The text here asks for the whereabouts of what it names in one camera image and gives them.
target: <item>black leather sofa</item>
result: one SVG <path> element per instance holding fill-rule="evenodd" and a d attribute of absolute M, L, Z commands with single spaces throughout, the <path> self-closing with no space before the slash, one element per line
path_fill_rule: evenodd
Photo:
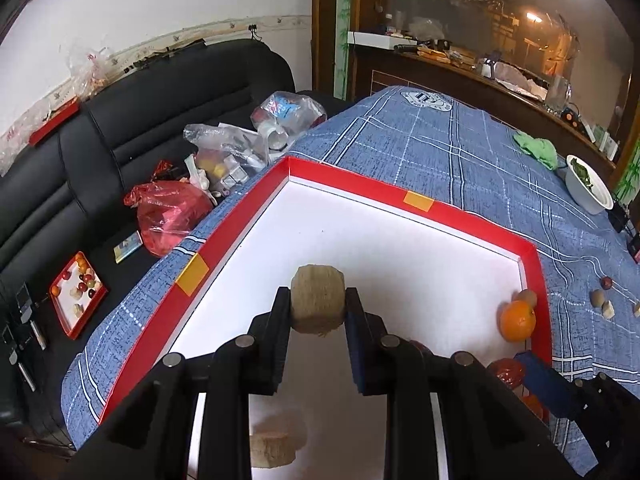
<path fill-rule="evenodd" d="M 276 90 L 295 91 L 286 61 L 265 44 L 233 40 L 191 45 L 126 76 L 81 105 L 80 112 L 34 148 L 25 149 L 0 178 L 0 319 L 15 320 L 15 293 L 26 282 L 49 347 L 25 344 L 22 359 L 38 385 L 26 386 L 0 344 L 0 424 L 23 436 L 68 445 L 60 386 L 95 327 L 156 258 L 144 248 L 122 263 L 113 247 L 137 228 L 124 194 L 147 182 L 161 159 L 177 163 L 194 146 L 188 123 L 223 121 L 253 128 L 250 114 Z M 344 101 L 315 92 L 332 116 Z M 78 339 L 62 331 L 47 289 L 64 264 L 83 250 L 109 289 Z M 25 326 L 14 330 L 23 340 Z"/>

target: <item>red tray rim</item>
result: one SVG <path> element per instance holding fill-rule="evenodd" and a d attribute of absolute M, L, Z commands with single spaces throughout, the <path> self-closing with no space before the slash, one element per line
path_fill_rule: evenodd
<path fill-rule="evenodd" d="M 89 261 L 82 251 L 77 251 L 76 254 L 82 254 L 82 257 L 85 260 Z M 53 304 L 53 308 L 55 309 L 56 314 L 58 314 L 58 320 L 60 322 L 60 325 L 62 326 L 62 330 L 65 331 L 66 336 L 68 338 L 70 338 L 70 339 L 78 338 L 78 336 L 82 332 L 82 329 L 86 325 L 86 322 L 89 320 L 91 315 L 94 313 L 94 310 L 98 306 L 98 303 L 100 303 L 102 301 L 102 298 L 108 292 L 108 289 L 104 285 L 103 280 L 100 280 L 100 282 L 102 283 L 102 286 L 95 293 L 95 296 L 91 298 L 91 301 L 89 302 L 89 305 L 87 306 L 87 308 L 82 313 L 82 316 L 80 316 L 80 319 L 78 319 L 78 322 L 76 322 L 76 324 L 73 325 L 72 327 L 70 327 L 68 325 L 68 322 L 66 322 L 65 315 L 62 313 L 62 308 L 60 307 L 60 302 L 58 301 L 58 298 L 52 296 L 51 293 L 50 293 L 50 290 L 51 290 L 52 286 L 57 285 L 58 282 L 60 280 L 62 280 L 62 273 L 65 272 L 70 266 L 72 266 L 76 262 L 76 254 L 74 254 L 74 256 L 68 261 L 68 263 L 62 268 L 62 270 L 60 270 L 60 272 L 56 276 L 55 280 L 53 282 L 51 282 L 51 284 L 49 285 L 49 291 L 47 291 L 47 293 L 49 294 L 49 297 L 51 299 L 51 303 Z"/>
<path fill-rule="evenodd" d="M 236 242 L 245 228 L 270 198 L 279 191 L 290 176 L 311 180 L 318 184 L 353 193 L 376 202 L 427 218 L 439 224 L 465 232 L 485 240 L 520 257 L 530 288 L 538 295 L 536 305 L 536 329 L 531 335 L 531 350 L 545 363 L 551 365 L 551 322 L 546 296 L 546 285 L 542 265 L 536 246 L 529 240 L 495 224 L 481 216 L 465 212 L 455 206 L 422 197 L 428 207 L 412 205 L 409 195 L 421 195 L 406 189 L 375 180 L 368 176 L 342 170 L 292 155 L 286 155 L 272 166 L 265 175 L 238 201 L 193 258 L 201 257 L 207 272 L 190 294 L 185 293 L 176 282 L 172 284 L 155 312 L 151 315 L 123 362 L 105 406 L 99 424 L 126 397 L 140 379 L 154 366 L 166 342 L 174 333 L 184 313 L 212 273 L 218 273 L 236 248 Z"/>

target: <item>small red tray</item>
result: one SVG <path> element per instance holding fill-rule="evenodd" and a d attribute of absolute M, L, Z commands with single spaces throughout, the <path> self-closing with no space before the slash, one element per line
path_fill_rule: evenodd
<path fill-rule="evenodd" d="M 87 261 L 89 267 L 94 269 L 89 263 L 89 260 L 86 259 L 83 252 L 79 252 L 77 254 L 81 254 L 82 257 Z M 68 280 L 64 280 L 62 275 L 66 272 L 71 272 L 71 278 Z M 51 298 L 51 302 L 56 309 L 56 313 L 58 314 L 58 319 L 60 320 L 60 325 L 62 325 L 62 329 L 65 331 L 66 335 L 71 339 L 76 339 L 79 333 L 82 331 L 82 328 L 85 326 L 87 320 L 91 317 L 91 314 L 94 312 L 95 307 L 100 303 L 104 295 L 107 293 L 107 288 L 104 286 L 104 283 L 95 273 L 94 269 L 94 277 L 96 284 L 100 283 L 100 288 L 95 291 L 95 295 L 92 298 L 89 298 L 88 292 L 84 292 L 79 300 L 75 300 L 69 292 L 72 288 L 78 286 L 80 282 L 79 276 L 79 268 L 78 263 L 76 262 L 75 256 L 68 264 L 60 271 L 57 278 L 51 283 L 49 287 L 49 297 Z M 58 296 L 53 296 L 51 293 L 51 289 L 53 286 L 60 287 L 60 294 Z M 80 304 L 84 308 L 84 312 L 82 316 L 77 317 L 74 313 L 74 304 Z"/>

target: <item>green vegetable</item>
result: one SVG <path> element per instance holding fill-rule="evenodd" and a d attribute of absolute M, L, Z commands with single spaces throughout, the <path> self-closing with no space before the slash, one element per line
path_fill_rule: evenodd
<path fill-rule="evenodd" d="M 572 168 L 574 168 L 575 174 L 580 179 L 580 181 L 584 184 L 584 186 L 591 191 L 593 184 L 591 183 L 591 179 L 589 178 L 589 172 L 587 168 L 585 168 L 580 162 L 577 162 L 575 159 L 571 161 Z"/>

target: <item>blue plaid bedsheet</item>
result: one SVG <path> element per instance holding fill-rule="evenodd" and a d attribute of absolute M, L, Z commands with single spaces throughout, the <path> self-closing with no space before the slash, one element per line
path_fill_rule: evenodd
<path fill-rule="evenodd" d="M 640 270 L 606 214 L 590 216 L 564 183 L 513 142 L 514 130 L 448 96 L 389 87 L 302 137 L 289 152 L 373 177 L 487 218 L 531 240 L 545 273 L 553 361 L 567 378 L 604 371 L 640 394 L 640 344 L 632 306 Z M 62 384 L 62 409 L 76 447 L 97 427 L 116 375 L 140 331 L 201 243 L 260 178 L 214 209 L 159 260 L 95 330 Z M 589 291 L 611 276 L 611 320 Z M 577 426 L 550 422 L 553 442 L 579 473 L 595 458 Z"/>

